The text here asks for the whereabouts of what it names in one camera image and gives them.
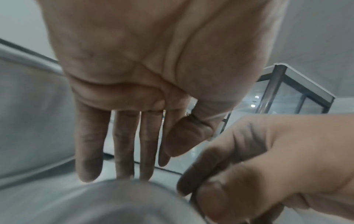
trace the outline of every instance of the hand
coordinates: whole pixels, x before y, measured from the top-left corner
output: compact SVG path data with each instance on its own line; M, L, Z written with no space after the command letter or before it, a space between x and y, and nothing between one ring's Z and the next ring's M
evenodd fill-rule
M220 224L268 223L282 205L354 220L353 127L353 115L242 118L202 152L177 189L195 192L200 210Z
M83 181L101 172L111 110L117 177L134 174L140 111L141 179L153 172L163 110L161 166L212 136L258 79L286 8L286 0L38 2L74 92ZM180 120L189 96L198 103Z

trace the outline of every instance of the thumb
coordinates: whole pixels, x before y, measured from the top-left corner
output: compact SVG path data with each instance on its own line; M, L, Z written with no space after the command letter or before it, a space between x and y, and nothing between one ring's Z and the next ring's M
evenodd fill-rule
M236 102L210 102L199 100L192 113L182 118L171 129L164 143L169 156L179 156L212 137L220 122Z
M201 211L217 223L238 223L259 217L293 194L293 176L273 154L233 165L206 181L196 195Z

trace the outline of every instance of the metal container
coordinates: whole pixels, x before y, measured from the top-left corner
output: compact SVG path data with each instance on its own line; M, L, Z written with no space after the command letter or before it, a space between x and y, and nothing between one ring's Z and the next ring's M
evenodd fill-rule
M31 224L206 224L175 192L138 180L110 180L66 192Z

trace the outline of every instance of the glass panel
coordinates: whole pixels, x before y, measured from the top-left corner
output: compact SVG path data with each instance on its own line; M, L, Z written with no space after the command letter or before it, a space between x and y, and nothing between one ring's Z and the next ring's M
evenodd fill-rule
M243 98L243 100L231 112L229 121L225 129L230 127L238 119L246 115L252 115L256 112L257 107L263 97L264 91L268 85L269 80L255 83L251 91Z
M321 114L323 107L313 100L306 98L299 114Z
M282 83L274 98L269 114L294 114L302 93Z

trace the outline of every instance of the white wall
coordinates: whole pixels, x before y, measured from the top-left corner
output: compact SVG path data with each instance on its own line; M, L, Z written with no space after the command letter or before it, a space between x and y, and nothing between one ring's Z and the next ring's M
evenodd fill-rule
M354 113L354 98L336 98L329 110L330 114Z
M0 38L55 59L34 0L0 0Z

